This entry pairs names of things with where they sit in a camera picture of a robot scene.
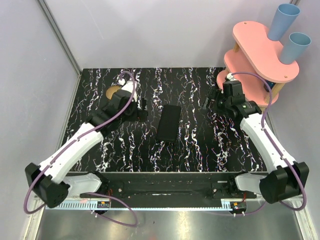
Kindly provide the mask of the black zip tool case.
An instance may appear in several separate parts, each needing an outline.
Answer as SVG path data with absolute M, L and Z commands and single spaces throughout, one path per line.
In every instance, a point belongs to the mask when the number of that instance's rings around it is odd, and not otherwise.
M 178 105 L 166 104 L 163 106 L 156 140 L 167 143 L 174 143 L 178 136 L 179 122 L 182 108 Z

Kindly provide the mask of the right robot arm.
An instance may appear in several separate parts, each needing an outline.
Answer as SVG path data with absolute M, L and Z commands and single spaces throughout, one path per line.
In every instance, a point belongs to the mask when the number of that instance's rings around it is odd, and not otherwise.
M 267 175 L 239 173 L 227 185 L 228 195 L 239 198 L 244 192 L 261 195 L 267 203 L 274 204 L 301 195 L 302 205 L 307 203 L 305 185 L 309 167 L 297 162 L 271 132 L 260 107 L 247 101 L 242 83 L 228 80 L 222 88 L 212 87 L 208 91 L 204 108 L 233 119 L 251 139 L 262 157 Z

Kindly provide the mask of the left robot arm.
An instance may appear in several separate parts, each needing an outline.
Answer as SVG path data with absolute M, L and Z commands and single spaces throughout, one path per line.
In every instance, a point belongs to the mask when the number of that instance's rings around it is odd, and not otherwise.
M 52 156 L 40 164 L 25 168 L 29 191 L 49 208 L 61 204 L 67 196 L 91 192 L 97 198 L 108 193 L 107 182 L 97 173 L 67 177 L 69 170 L 95 145 L 125 122 L 145 122 L 147 100 L 140 102 L 131 90 L 118 89 L 104 105 L 91 112 L 78 131 Z

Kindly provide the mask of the bronze bowl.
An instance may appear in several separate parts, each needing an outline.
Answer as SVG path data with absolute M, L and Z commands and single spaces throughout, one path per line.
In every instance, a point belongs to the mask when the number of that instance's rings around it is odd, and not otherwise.
M 119 85 L 113 85 L 113 86 L 110 86 L 106 92 L 105 92 L 105 96 L 107 99 L 111 100 L 112 99 L 112 96 L 114 93 L 116 93 L 118 90 L 120 90 L 122 87 L 119 86 Z

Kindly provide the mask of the dark blue cup on shelf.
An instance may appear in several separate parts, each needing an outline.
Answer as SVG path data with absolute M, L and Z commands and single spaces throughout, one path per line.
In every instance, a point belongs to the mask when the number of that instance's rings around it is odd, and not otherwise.
M 263 87 L 267 92 L 269 92 L 269 89 L 272 89 L 274 87 L 275 83 L 272 81 L 268 81 L 268 80 L 266 80 L 265 82 L 266 82 L 266 84 L 264 84 Z

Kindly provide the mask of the pink three-tier shelf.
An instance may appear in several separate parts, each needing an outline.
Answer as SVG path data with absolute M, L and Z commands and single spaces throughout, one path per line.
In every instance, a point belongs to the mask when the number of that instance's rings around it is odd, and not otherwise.
M 274 83 L 271 103 L 274 104 L 278 100 L 280 90 L 298 76 L 300 68 L 296 61 L 291 64 L 279 61 L 278 56 L 283 45 L 280 41 L 270 40 L 267 33 L 268 28 L 256 21 L 235 24 L 232 30 L 235 46 L 223 57 L 226 69 L 217 76 L 219 88 L 223 87 L 227 74 L 249 72 Z

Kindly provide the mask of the blue cup lower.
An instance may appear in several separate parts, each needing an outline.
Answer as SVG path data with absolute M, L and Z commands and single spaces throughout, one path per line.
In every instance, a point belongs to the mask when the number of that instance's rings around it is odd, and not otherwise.
M 278 57 L 279 61 L 285 65 L 292 64 L 311 43 L 312 40 L 308 35 L 301 32 L 291 33 Z

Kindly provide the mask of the blue cup upper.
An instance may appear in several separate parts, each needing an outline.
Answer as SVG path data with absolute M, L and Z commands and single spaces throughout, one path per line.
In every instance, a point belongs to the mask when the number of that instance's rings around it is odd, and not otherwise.
M 301 10 L 291 3 L 283 3 L 277 7 L 267 37 L 271 41 L 280 41 L 289 27 L 296 20 Z

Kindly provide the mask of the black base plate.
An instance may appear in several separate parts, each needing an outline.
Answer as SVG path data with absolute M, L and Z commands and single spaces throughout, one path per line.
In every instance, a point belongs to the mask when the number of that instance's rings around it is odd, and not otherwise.
M 131 196 L 197 196 L 201 198 L 254 199 L 236 187 L 237 172 L 98 172 L 100 194 L 117 198 Z

